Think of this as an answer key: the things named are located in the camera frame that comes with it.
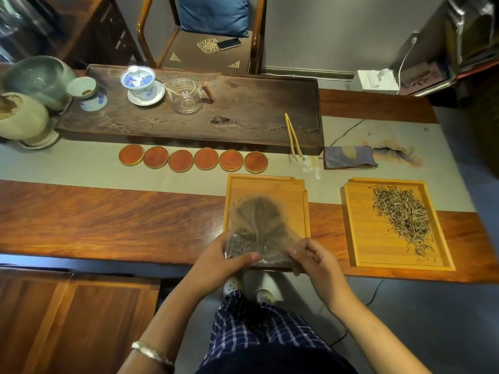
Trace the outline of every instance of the white cable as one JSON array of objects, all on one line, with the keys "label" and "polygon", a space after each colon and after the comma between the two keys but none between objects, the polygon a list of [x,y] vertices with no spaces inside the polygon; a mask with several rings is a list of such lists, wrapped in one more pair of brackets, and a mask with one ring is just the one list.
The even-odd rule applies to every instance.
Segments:
[{"label": "white cable", "polygon": [[400,87],[401,87],[401,83],[400,83],[400,72],[402,71],[402,67],[404,66],[404,62],[405,60],[407,59],[407,57],[409,56],[409,53],[410,51],[412,50],[412,48],[415,46],[416,42],[418,41],[418,37],[414,37],[412,38],[412,42],[411,42],[411,48],[409,48],[409,50],[407,51],[407,54],[406,56],[404,56],[404,59],[402,60],[402,63],[400,64],[400,68],[399,68],[399,89],[397,91],[397,96],[399,95],[400,93]]},{"label": "white cable", "polygon": [[314,76],[298,76],[298,75],[274,75],[272,73],[261,73],[261,75],[268,76],[282,76],[282,77],[304,77],[306,79],[317,79],[317,80],[330,80],[330,81],[352,81],[347,79],[331,79],[330,77],[314,77]]}]

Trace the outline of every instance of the plastic bag on shelf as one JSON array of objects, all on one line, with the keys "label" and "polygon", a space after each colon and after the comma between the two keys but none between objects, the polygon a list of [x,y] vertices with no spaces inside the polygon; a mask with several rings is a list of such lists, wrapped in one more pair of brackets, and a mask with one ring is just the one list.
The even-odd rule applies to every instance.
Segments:
[{"label": "plastic bag on shelf", "polygon": [[268,196],[253,195],[232,206],[229,217],[232,235],[225,246],[225,258],[259,252],[257,267],[297,265],[287,250],[301,238],[287,225],[284,204]]}]

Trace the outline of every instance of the silver bracelet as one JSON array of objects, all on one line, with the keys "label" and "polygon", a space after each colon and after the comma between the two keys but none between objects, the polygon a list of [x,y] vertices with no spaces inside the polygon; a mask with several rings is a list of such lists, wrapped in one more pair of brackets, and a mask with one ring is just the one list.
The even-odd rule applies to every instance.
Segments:
[{"label": "silver bracelet", "polygon": [[173,374],[173,372],[175,371],[175,365],[173,365],[173,362],[159,353],[156,349],[150,347],[142,341],[135,341],[132,344],[132,350],[141,352],[147,357],[152,358],[154,361],[160,363],[161,366],[163,366],[169,373]]}]

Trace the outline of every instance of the plaid pants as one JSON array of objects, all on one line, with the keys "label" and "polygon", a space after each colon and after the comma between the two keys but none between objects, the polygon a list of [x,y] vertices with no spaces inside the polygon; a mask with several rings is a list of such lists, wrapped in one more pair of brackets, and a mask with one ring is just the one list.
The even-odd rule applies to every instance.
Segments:
[{"label": "plaid pants", "polygon": [[332,350],[300,316],[250,302],[241,291],[234,291],[215,314],[208,353],[200,367],[236,349],[265,343]]}]

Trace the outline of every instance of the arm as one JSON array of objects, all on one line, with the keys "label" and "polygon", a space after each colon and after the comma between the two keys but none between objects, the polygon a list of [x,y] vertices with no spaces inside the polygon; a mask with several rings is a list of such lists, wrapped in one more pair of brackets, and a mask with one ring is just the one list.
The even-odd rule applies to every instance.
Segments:
[{"label": "arm", "polygon": [[[140,341],[148,344],[171,362],[175,362],[184,332],[194,309],[209,293],[223,285],[243,267],[259,261],[258,253],[226,260],[224,246],[228,233],[223,233],[203,251],[189,273],[167,296]],[[164,374],[156,361],[140,352],[132,351],[118,374]]]},{"label": "arm", "polygon": [[329,311],[352,333],[378,374],[422,374],[428,369],[353,293],[334,254],[311,239],[290,249]]}]

